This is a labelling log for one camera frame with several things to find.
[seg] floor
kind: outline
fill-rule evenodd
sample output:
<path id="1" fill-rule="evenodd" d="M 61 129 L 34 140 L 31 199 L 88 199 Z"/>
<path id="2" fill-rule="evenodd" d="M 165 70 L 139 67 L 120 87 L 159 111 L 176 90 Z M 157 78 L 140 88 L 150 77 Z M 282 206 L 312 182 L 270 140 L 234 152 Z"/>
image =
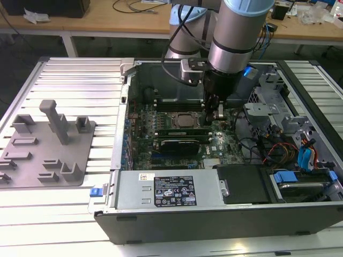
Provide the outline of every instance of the floor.
<path id="1" fill-rule="evenodd" d="M 41 56 L 66 56 L 64 45 L 57 36 L 25 36 L 24 39 L 14 36 L 11 46 L 0 40 L 0 117 Z M 35 49 L 34 52 L 25 41 Z M 113 47 L 108 49 L 104 38 L 77 37 L 75 42 L 80 57 L 160 58 L 166 44 L 166 40 L 112 39 Z M 335 81 L 343 75 L 343 49 L 331 49 L 326 58 L 322 53 L 327 46 L 305 46 L 300 55 L 294 54 L 294 49 L 294 45 L 271 44 L 262 59 L 317 60 Z M 256 53 L 253 59 L 258 57 L 259 53 Z"/>

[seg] screw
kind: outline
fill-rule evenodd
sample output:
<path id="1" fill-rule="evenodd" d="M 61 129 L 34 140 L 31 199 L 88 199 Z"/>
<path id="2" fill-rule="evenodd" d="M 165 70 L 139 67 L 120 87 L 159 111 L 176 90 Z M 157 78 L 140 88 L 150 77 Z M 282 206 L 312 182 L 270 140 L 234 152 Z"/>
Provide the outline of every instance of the screw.
<path id="1" fill-rule="evenodd" d="M 222 188 L 222 189 L 221 189 L 221 194 L 222 194 L 224 197 L 228 197 L 228 196 L 229 196 L 229 192 L 227 191 L 226 188 Z"/>

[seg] desk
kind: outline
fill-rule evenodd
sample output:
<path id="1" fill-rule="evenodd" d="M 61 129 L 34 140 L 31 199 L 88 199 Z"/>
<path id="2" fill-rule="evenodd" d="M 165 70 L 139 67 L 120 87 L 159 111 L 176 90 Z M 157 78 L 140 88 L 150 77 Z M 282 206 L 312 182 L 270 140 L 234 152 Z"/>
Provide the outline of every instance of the desk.
<path id="1" fill-rule="evenodd" d="M 82 19 L 51 17 L 51 22 L 31 24 L 23 17 L 7 16 L 9 22 L 22 34 L 61 36 L 69 57 L 77 57 L 73 36 L 130 37 L 168 39 L 170 5 L 157 8 L 159 14 L 119 13 L 112 9 L 113 0 L 91 0 L 89 11 Z M 118 9 L 127 10 L 124 3 Z M 137 4 L 144 9 L 147 4 Z M 270 19 L 278 25 L 273 43 L 343 46 L 343 29 L 334 24 L 301 25 L 297 17 L 283 21 Z M 6 21 L 0 17 L 0 33 L 13 34 Z"/>

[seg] gray 3d-printed holder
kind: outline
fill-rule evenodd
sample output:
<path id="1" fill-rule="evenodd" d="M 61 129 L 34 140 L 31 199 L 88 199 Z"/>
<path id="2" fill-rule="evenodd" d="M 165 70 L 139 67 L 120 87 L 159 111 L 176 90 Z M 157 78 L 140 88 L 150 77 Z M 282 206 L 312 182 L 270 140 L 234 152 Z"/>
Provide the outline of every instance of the gray 3d-printed holder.
<path id="1" fill-rule="evenodd" d="M 49 122 L 18 115 L 16 129 L 0 158 L 0 188 L 79 186 L 83 183 L 95 122 L 77 117 L 67 122 L 54 100 L 40 110 Z"/>

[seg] power supply label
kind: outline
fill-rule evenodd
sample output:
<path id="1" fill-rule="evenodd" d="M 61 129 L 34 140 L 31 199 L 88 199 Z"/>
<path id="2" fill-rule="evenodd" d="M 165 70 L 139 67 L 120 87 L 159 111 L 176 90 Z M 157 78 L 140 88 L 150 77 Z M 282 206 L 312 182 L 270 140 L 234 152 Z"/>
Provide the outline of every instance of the power supply label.
<path id="1" fill-rule="evenodd" d="M 156 207 L 197 205 L 193 176 L 155 177 L 154 192 Z"/>

